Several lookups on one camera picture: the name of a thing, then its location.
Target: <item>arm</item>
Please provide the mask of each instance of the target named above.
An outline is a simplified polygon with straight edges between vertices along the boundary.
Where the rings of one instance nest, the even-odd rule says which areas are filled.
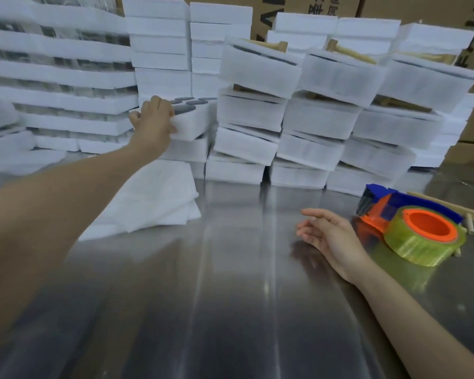
[[[129,145],[0,188],[0,333],[128,178],[167,149],[172,114],[155,96],[130,115]]]
[[[411,378],[474,379],[474,355],[373,262],[348,221],[323,209],[302,214],[311,218],[297,235],[365,296]]]

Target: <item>hand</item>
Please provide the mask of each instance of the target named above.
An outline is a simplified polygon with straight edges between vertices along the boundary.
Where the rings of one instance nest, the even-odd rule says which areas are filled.
[[[310,218],[297,224],[297,235],[321,251],[344,280],[354,284],[359,274],[375,266],[347,220],[324,209],[300,212]]]
[[[169,101],[155,95],[142,104],[140,113],[130,113],[128,118],[135,129],[129,146],[145,156],[147,163],[157,159],[170,145],[170,135],[177,130],[170,123],[174,109]]]

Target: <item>stainless steel tabletop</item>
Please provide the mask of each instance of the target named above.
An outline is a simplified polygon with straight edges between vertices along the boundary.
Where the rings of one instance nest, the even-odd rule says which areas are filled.
[[[409,173],[400,185],[474,209],[474,185],[451,174]],[[350,218],[358,197],[197,187],[202,218],[187,226],[75,245],[15,326],[42,330],[24,360],[57,362],[57,376],[35,377],[407,377],[360,293],[295,236],[301,208]],[[355,225],[375,261],[474,352],[474,235],[461,258],[423,268]]]

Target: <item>orange tape core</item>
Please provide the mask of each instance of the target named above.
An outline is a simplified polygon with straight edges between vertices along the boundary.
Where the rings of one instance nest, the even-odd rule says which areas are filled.
[[[406,209],[402,212],[404,222],[415,233],[436,242],[453,242],[458,236],[455,226],[428,210]]]

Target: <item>metal table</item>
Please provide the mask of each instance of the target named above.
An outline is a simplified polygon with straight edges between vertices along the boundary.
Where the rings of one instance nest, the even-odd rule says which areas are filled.
[[[474,186],[450,174],[409,173],[400,184],[474,208]],[[63,377],[407,377],[362,295],[295,236],[301,208],[350,218],[358,197],[197,187],[201,219],[78,243],[39,292],[23,325],[64,335],[49,352]],[[461,258],[423,268],[356,229],[375,261],[474,352],[474,235]]]

